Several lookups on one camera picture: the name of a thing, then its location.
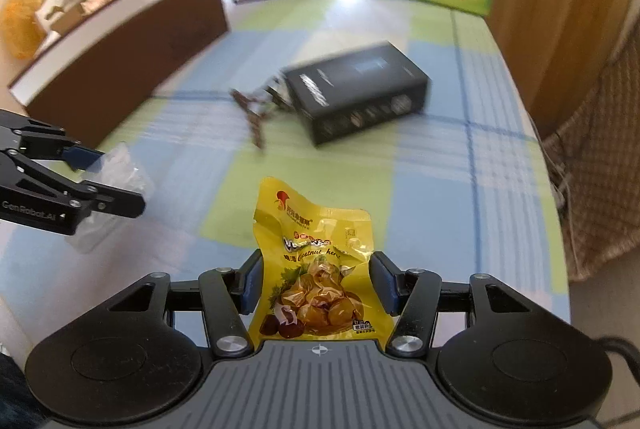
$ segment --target clear plastic bag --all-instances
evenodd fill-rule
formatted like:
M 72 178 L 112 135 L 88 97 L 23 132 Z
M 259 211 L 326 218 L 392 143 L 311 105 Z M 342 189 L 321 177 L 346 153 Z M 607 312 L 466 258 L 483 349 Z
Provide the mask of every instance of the clear plastic bag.
M 153 182 L 140 164 L 133 160 L 125 143 L 116 145 L 114 149 L 102 155 L 82 174 L 82 179 L 139 192 L 145 201 L 148 201 L 154 192 Z M 134 220 L 94 211 L 78 225 L 76 233 L 67 237 L 66 241 L 78 252 L 89 253 L 127 221 Z

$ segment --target triangular cutout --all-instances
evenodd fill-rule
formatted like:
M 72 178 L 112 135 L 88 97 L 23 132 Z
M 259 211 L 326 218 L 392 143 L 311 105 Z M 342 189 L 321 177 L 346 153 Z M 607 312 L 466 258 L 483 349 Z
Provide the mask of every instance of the triangular cutout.
M 153 283 L 146 283 L 125 297 L 119 303 L 109 308 L 110 312 L 146 312 L 149 310 L 151 295 L 156 287 Z
M 486 296 L 491 310 L 497 314 L 524 313 L 530 310 L 495 284 L 487 285 Z

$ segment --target black cable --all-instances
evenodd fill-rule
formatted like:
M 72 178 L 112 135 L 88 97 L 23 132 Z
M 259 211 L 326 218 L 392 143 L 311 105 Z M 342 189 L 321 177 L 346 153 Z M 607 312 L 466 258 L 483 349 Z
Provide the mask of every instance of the black cable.
M 608 353 L 616 353 L 625 359 L 626 365 L 634 377 L 636 384 L 640 387 L 640 350 L 636 348 L 632 343 L 619 337 L 601 337 L 596 340 L 602 349 Z M 613 427 L 615 425 L 623 424 L 640 417 L 640 409 L 632 411 L 630 413 L 623 414 L 622 416 L 612 418 L 602 423 L 602 426 Z

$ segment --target plaid tablecloth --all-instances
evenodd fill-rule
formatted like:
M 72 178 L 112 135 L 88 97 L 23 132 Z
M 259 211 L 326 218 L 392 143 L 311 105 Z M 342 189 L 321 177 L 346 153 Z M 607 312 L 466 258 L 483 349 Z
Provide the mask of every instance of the plaid tablecloth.
M 488 272 L 568 320 L 542 152 L 481 18 L 407 0 L 274 0 L 229 15 L 232 32 L 103 146 L 128 142 L 155 182 L 141 218 L 90 255 L 62 236 L 1 225 L 0 341 L 19 362 L 148 272 L 182 280 L 239 266 L 255 248 L 252 217 L 267 175 L 313 202 L 368 210 L 376 249 L 401 268 L 446 281 Z M 230 88 L 251 91 L 288 64 L 381 41 L 431 77 L 425 114 L 321 148 L 295 116 L 278 116 L 264 126 L 265 150 L 252 145 Z

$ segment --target plastic snack bag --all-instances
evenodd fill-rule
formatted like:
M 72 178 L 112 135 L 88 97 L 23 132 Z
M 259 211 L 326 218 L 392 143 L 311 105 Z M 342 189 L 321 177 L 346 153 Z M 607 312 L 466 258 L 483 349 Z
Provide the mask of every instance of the plastic snack bag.
M 249 327 L 263 339 L 378 339 L 393 330 L 369 278 L 371 218 L 314 205 L 276 178 L 260 185 L 254 235 L 264 260 Z

